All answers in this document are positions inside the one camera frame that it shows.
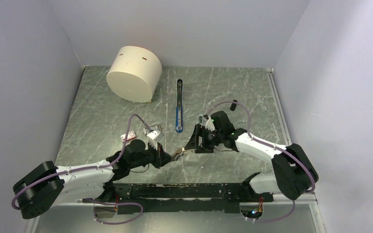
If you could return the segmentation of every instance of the robotic arm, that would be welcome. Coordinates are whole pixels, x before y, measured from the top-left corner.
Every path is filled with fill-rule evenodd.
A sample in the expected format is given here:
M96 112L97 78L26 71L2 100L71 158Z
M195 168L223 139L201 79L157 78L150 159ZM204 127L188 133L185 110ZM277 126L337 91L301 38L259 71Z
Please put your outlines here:
M119 196L121 203L130 201L141 203L145 207L145 212L224 210L228 213L236 213L240 202L258 202L261 199L265 202L273 201L271 193L280 192L289 199L296 200L312 186L311 177L314 182L318 181L315 169L299 145L292 144L288 147L276 145L255 137L245 129L235 129L224 111L213 113L205 118L207 118L206 124L202 124L203 119L200 117L200 122L195 125L187 145L173 155L166 153L159 143L163 137L162 133L152 131L147 135L147 146L143 141L135 139L124 147L123 151L120 150L97 163L55 166L52 161L43 162L14 185L13 191L16 196L13 206L21 211L24 219L30 219L61 203L85 201L88 198L113 203ZM219 144L271 163L274 172L254 173L242 183L113 183L128 176L132 168L148 164L161 168L178 160L186 150L195 150L195 153L212 153L215 146ZM188 203L183 205L182 200L186 199ZM194 204L191 199L210 201ZM167 209L162 209L162 200L169 203ZM177 200L177 207L170 203L174 200ZM134 208L123 208L123 210L120 208L119 214L134 212L136 212ZM247 217L260 217L254 215L254 211L241 210L241 212Z

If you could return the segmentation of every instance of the white cylinder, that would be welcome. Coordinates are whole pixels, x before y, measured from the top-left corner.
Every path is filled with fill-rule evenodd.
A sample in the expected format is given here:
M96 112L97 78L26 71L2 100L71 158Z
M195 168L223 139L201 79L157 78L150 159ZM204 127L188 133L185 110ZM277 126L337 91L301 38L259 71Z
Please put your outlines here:
M151 51L136 46L122 47L106 81L123 99L145 103L152 100L162 73L161 62Z

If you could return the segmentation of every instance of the purple cable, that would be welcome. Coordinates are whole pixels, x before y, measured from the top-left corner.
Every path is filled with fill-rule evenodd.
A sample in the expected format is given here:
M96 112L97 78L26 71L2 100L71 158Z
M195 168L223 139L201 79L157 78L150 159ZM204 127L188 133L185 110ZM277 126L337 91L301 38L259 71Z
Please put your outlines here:
M128 223L128 222L132 222L134 221L135 219L139 218L141 216L141 214L143 213L144 211L144 207L139 204L139 203L136 203L136 202L126 202L126 203L105 203L105 202L100 202L100 201L97 201L97 200L94 200L94 199L91 199L91 198L86 198L85 200L87 201L90 201L90 202L93 202L95 204L100 204L100 205L109 205L109 206L123 206L123 205L136 205L138 206L141 211L139 212L139 214L135 217L133 217L132 219L130 220L126 220L126 221L123 221L123 222L104 222L104 221L101 221L99 220L97 217L96 217L96 214L95 214L95 208L94 208L94 220L97 221L98 223L102 223L102 224L105 224L105 225L120 225L120 224L125 224L125 223Z
M112 161L110 164L99 166L99 168L106 168L106 167L112 166L113 164L115 164L122 157L123 152L124 152L125 147L126 147L126 141L128 139L128 133L129 133L129 127L131 126L131 120L132 120L133 117L139 118L139 120L141 120L141 122L147 127L147 129L151 130L151 128L149 127L149 125L138 114L132 114L131 117L129 117L128 126L126 127L125 138L124 138L124 141L123 141L123 147L121 149L121 152L119 153L119 156L114 161ZM98 169L98 166L84 166L84 167L79 167L79 168L71 169L69 171L69 173L73 173L73 172L76 172L76 171L87 170L87 169ZM53 173L53 174L48 175L46 177L43 177L43 178L41 178L41 179L33 182L32 184L26 186L25 188L21 189L14 196L14 198L12 199L12 202L11 202L12 208L14 208L16 210L19 210L19 207L17 207L17 205L15 204L15 201L19 198L20 195L22 195L23 193L25 193L28 189L34 187L35 185L37 185L37 184L39 184L41 182L46 181L46 180L48 180L48 179L50 179L52 177L63 175L63 174L68 174L68 171L61 171L61 172Z
M218 107L219 105L221 104L224 104L224 103L235 103L235 104L238 104L239 106L241 106L248 114L248 136L255 142L258 142L258 143L261 143L262 145L265 145L265 146L268 146L268 147L271 147L273 149L277 149L279 151L281 151L282 153L285 153L288 157L290 157L291 159L293 159L303 170L304 172L307 174L309 180L311 181L311 189L308 190L307 192L310 193L310 192L313 192L315 190L315 180L314 178L312 177L311 173L308 171L308 169L304 166L304 164L301 163L301 161L299 161L297 158L295 158L295 156L293 156L291 153L289 153L288 151L286 150L283 150L279 147L275 147L273 144L270 144L270 143L267 143L267 142L263 142L263 141L260 141L254 137L252 137L251 135L251 121L252 121L252 117L251 117L251 113L250 111L241 103L237 102L237 101L224 101L224 102L221 102L221 103L218 103L216 104L214 107L212 107L207 115L209 116L209 114L216 108ZM280 221L288 216L290 216L295 210L295 201L293 200L292 201L292 209L284 216L282 217L278 217L278 218L274 218L274 219L269 219L269 220L256 220L256 222L275 222L275 221Z

